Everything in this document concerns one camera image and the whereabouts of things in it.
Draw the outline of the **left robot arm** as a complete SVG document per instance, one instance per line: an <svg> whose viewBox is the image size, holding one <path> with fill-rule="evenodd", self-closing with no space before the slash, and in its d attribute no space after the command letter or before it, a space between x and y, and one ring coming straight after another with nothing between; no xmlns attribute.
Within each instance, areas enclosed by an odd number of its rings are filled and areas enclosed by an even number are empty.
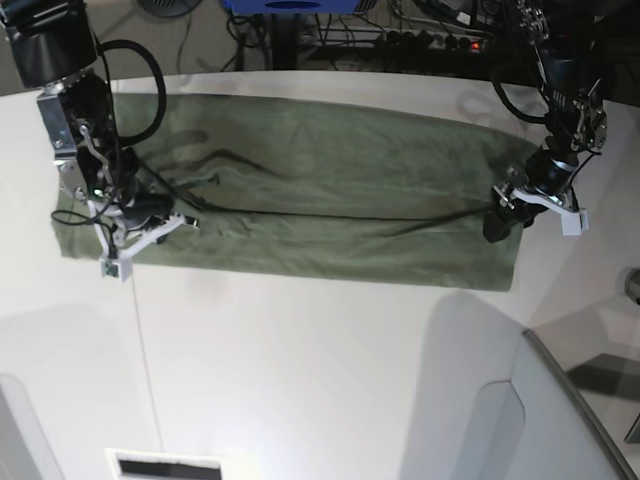
<svg viewBox="0 0 640 480"><path fill-rule="evenodd" d="M527 228L546 211L559 215L564 235L579 235L588 228L573 187L585 164L579 157L600 155L608 130L598 32L605 14L593 1L506 1L502 11L524 69L533 74L547 106L546 114L526 114L509 100L501 82L507 66L494 70L491 83L510 113L544 126L548 135L523 165L510 166L494 185L484 238L500 242L516 226Z"/></svg>

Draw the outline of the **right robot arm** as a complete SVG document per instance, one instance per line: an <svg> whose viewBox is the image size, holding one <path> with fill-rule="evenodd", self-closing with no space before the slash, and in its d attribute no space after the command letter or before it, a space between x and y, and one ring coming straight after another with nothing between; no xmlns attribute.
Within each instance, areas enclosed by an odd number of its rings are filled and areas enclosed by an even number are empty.
<svg viewBox="0 0 640 480"><path fill-rule="evenodd" d="M4 1L1 25L23 86L40 91L37 106L61 190L87 208L55 210L52 220L69 228L93 227L108 248L133 240L157 243L177 228L197 227L197 219L176 212L172 187L155 193L137 177L144 165L133 147L159 130L167 109L166 85L153 55L129 40L99 42L82 1ZM111 50L137 53L155 80L155 115L135 135L120 134L111 77L94 70Z"/></svg>

